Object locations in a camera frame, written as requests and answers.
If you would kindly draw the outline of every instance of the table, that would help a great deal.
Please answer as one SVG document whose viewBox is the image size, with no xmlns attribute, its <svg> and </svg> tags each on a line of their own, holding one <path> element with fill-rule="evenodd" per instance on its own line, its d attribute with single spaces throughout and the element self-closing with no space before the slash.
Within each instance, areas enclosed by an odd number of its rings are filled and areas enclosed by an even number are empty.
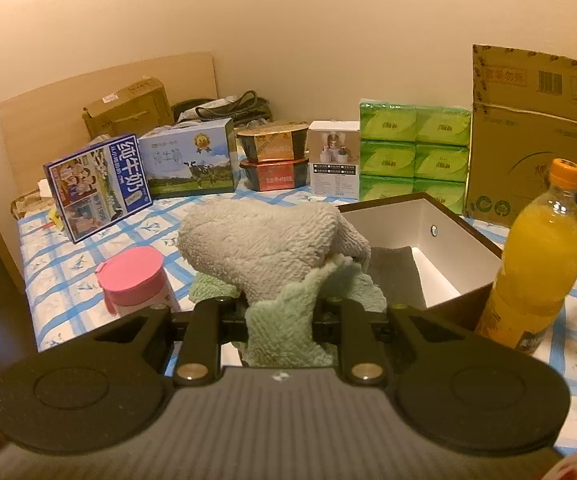
<svg viewBox="0 0 577 480">
<path fill-rule="evenodd" d="M 262 200 L 280 206 L 325 200 L 335 205 L 354 200 L 314 197 L 307 187 L 258 193 L 240 186 L 234 193 L 157 200 L 153 206 L 73 245 L 48 223 L 47 212 L 19 221 L 24 278 L 35 336 L 40 351 L 102 326 L 114 318 L 104 305 L 95 278 L 97 264 L 129 246 L 152 245 L 164 255 L 172 288 L 183 310 L 193 304 L 188 289 L 195 271 L 175 247 L 176 232 L 190 205 L 215 200 Z M 500 247 L 508 229 L 468 219 Z M 566 298 L 565 308 L 538 348 L 535 356 L 555 368 L 567 380 L 572 393 L 571 411 L 557 446 L 564 453 L 577 450 L 577 283 Z"/>
</svg>

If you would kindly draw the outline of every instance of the pink lid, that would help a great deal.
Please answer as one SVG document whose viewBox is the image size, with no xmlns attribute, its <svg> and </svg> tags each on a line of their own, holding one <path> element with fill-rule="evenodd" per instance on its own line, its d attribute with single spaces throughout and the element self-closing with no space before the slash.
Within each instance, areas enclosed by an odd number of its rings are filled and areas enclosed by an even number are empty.
<svg viewBox="0 0 577 480">
<path fill-rule="evenodd" d="M 132 247 L 109 258 L 95 269 L 100 285 L 114 303 L 143 303 L 166 283 L 164 256 L 153 247 Z"/>
</svg>

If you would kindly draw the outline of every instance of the green tissue package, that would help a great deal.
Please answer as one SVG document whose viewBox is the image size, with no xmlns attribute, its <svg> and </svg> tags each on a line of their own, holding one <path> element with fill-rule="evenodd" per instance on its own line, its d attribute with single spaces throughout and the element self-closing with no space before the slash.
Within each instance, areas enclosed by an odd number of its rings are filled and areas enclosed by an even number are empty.
<svg viewBox="0 0 577 480">
<path fill-rule="evenodd" d="M 471 113 L 463 108 L 417 107 L 417 142 L 468 146 L 471 140 Z"/>
<path fill-rule="evenodd" d="M 375 200 L 390 196 L 412 193 L 413 179 L 396 176 L 361 175 L 359 177 L 359 199 Z"/>
<path fill-rule="evenodd" d="M 445 182 L 442 180 L 427 180 L 416 178 L 412 190 L 414 193 L 427 193 L 435 200 L 444 204 L 453 213 L 463 213 L 463 195 L 466 184 L 462 182 Z"/>
<path fill-rule="evenodd" d="M 418 144 L 415 152 L 415 177 L 466 182 L 468 148 L 442 144 Z"/>
<path fill-rule="evenodd" d="M 362 139 L 414 142 L 416 123 L 414 106 L 371 101 L 359 104 Z"/>
<path fill-rule="evenodd" d="M 415 144 L 412 142 L 362 140 L 360 152 L 360 174 L 414 176 Z"/>
</svg>

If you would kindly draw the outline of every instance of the fluffy cloth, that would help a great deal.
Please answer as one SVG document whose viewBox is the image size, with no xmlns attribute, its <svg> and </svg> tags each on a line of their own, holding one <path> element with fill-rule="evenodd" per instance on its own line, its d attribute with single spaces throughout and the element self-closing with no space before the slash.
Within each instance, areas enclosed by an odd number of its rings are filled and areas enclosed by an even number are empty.
<svg viewBox="0 0 577 480">
<path fill-rule="evenodd" d="M 364 274 L 370 247 L 337 208 L 220 201 L 189 211 L 178 248 L 198 275 L 190 299 L 246 294 L 243 358 L 253 366 L 326 366 L 330 349 L 312 339 L 318 296 L 342 296 L 367 310 L 386 300 Z"/>
</svg>

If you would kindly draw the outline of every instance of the blue milk box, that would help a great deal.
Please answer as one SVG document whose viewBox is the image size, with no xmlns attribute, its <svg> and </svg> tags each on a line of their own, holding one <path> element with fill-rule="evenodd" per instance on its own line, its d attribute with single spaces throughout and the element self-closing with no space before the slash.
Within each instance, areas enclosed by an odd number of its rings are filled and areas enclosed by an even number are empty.
<svg viewBox="0 0 577 480">
<path fill-rule="evenodd" d="M 240 175 L 233 120 L 184 124 L 139 138 L 152 197 L 233 192 Z"/>
<path fill-rule="evenodd" d="M 134 135 L 88 146 L 44 172 L 73 243 L 153 203 Z"/>
</svg>

